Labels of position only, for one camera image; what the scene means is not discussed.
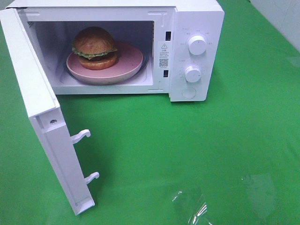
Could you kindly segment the round white door button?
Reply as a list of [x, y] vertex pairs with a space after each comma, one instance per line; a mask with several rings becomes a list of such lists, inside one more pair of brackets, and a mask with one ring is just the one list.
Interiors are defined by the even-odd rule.
[[196, 90], [192, 87], [185, 88], [182, 91], [182, 96], [187, 99], [192, 99], [196, 96]]

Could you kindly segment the pink round plate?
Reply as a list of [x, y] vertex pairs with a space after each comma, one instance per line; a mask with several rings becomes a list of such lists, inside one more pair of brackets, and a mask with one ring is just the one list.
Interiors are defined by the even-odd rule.
[[140, 70], [143, 53], [127, 42], [117, 41], [116, 47], [118, 49], [117, 61], [109, 68], [102, 70], [84, 68], [74, 53], [71, 53], [67, 58], [67, 68], [75, 78], [84, 83], [109, 85], [123, 82]]

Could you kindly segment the burger with lettuce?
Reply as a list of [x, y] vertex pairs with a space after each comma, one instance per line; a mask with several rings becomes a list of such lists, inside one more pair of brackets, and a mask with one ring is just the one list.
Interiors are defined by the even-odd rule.
[[72, 42], [72, 52], [87, 69], [102, 70], [117, 61], [117, 48], [113, 37], [100, 27], [88, 27], [80, 31]]

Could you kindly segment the white microwave door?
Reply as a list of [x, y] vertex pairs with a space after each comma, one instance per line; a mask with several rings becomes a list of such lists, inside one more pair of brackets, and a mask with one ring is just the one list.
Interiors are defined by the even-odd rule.
[[74, 144], [89, 137], [88, 129], [71, 136], [60, 104], [46, 76], [37, 36], [24, 10], [0, 12], [0, 21], [28, 118], [64, 193], [78, 215], [95, 205], [88, 184], [98, 172], [84, 177]]

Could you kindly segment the glass microwave turntable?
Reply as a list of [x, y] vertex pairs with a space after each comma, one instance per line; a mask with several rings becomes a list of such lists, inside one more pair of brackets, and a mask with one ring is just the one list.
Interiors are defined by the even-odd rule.
[[138, 73], [141, 73], [145, 70], [145, 68], [147, 67], [149, 62], [149, 54], [148, 53], [143, 53], [143, 60], [142, 60], [142, 64], [141, 67], [138, 71]]

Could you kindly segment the lower white round knob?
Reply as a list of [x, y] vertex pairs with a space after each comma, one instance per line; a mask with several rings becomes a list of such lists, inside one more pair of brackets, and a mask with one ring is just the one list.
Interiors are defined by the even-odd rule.
[[202, 72], [198, 66], [189, 66], [185, 69], [185, 79], [189, 83], [196, 83], [200, 81]]

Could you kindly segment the white round knob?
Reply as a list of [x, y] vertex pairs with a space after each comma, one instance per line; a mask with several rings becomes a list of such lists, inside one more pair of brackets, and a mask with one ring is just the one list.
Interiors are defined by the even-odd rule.
[[200, 81], [202, 72], [198, 66], [189, 66], [185, 69], [185, 79], [189, 83], [196, 83]]
[[188, 40], [188, 49], [192, 55], [201, 55], [206, 51], [207, 42], [204, 36], [194, 35]]

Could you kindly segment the white microwave oven body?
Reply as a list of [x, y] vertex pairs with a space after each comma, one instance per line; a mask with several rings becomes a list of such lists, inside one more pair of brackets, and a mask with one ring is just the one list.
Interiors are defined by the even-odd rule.
[[[167, 93], [171, 101], [206, 99], [225, 15], [215, 0], [15, 0], [9, 8], [24, 10], [55, 95]], [[72, 76], [66, 65], [72, 40], [89, 26], [148, 53], [145, 70], [111, 85], [89, 85]], [[189, 52], [194, 35], [206, 39], [201, 55]], [[186, 81], [189, 66], [200, 68], [200, 81]], [[192, 99], [182, 96], [189, 87], [196, 90]]]

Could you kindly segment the upper white round knob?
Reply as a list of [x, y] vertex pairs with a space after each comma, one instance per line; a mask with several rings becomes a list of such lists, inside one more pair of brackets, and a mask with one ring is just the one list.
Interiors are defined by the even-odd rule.
[[207, 42], [204, 36], [194, 35], [188, 40], [188, 49], [192, 55], [201, 55], [206, 51]]

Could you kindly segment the clear plastic wrap piece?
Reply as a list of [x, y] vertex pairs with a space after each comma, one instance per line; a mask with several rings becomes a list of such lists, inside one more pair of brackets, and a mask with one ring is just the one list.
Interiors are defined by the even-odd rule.
[[178, 225], [212, 225], [208, 217], [208, 205], [200, 188], [175, 191], [172, 205]]

